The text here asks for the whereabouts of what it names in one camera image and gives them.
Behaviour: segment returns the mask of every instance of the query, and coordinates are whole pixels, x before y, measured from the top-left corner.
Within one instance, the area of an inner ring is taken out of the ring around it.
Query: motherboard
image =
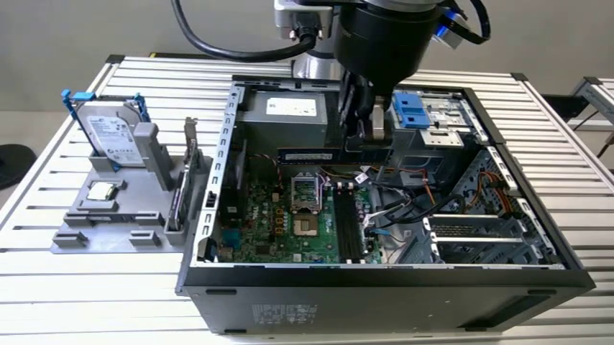
[[[346,263],[346,239],[338,233],[339,217],[350,212],[357,224],[350,227],[361,241],[363,262],[381,263],[377,242],[361,235],[358,221],[370,210],[366,188],[345,190],[354,201],[351,209],[335,205],[334,195],[341,193],[334,185],[313,186],[287,183],[283,188],[272,184],[250,184],[247,187],[247,213],[240,228],[223,229],[220,259],[224,262],[250,263]],[[297,200],[313,203],[310,209],[297,209]]]

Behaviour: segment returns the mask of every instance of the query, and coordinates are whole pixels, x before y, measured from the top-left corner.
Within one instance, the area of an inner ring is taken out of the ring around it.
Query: aluminum profile table
[[[122,96],[140,92],[171,152],[183,153],[184,118],[198,118],[200,148],[211,155],[234,74],[289,77],[291,71],[285,63],[126,57],[104,65],[87,90]],[[511,74],[421,70],[403,83],[474,89],[597,288],[502,334],[230,339],[260,344],[614,344],[614,177],[531,84]],[[208,332],[191,301],[175,296],[182,254],[48,252],[91,169],[90,151],[68,118],[0,210],[0,334],[11,335],[2,343],[228,344]]]

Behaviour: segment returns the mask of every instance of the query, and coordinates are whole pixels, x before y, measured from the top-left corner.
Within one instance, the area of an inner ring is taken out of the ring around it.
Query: sticker
[[[357,180],[357,183],[361,184],[363,183],[366,180],[369,180],[369,176],[367,174],[363,172],[361,175],[358,175],[354,180]]]
[[[91,221],[111,221],[110,216],[88,216],[87,219]]]
[[[287,153],[286,160],[331,160],[333,153]]]
[[[267,115],[318,116],[315,99],[270,98]]]
[[[254,322],[259,325],[313,324],[318,313],[317,304],[254,304]]]
[[[128,123],[110,116],[90,116],[87,120],[108,159],[120,165],[143,164]]]

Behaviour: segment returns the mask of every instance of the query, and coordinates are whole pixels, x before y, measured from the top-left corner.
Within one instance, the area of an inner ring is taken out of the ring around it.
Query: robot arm
[[[490,20],[481,0],[470,0],[482,36],[466,26],[455,0],[275,0],[275,24],[295,45],[267,52],[234,52],[208,45],[192,32],[179,0],[172,0],[186,38],[206,54],[246,63],[291,58],[314,49],[337,29],[334,55],[345,67],[339,114],[347,150],[386,147],[391,128],[385,112],[397,84],[418,70],[433,38],[457,48],[465,39],[482,44],[490,38]],[[333,28],[333,17],[339,25]]]

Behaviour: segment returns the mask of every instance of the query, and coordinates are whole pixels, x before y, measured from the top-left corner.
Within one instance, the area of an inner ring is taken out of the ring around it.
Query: floor
[[[66,118],[66,112],[0,111],[0,145],[23,144],[39,155]],[[15,189],[0,190],[0,207]]]

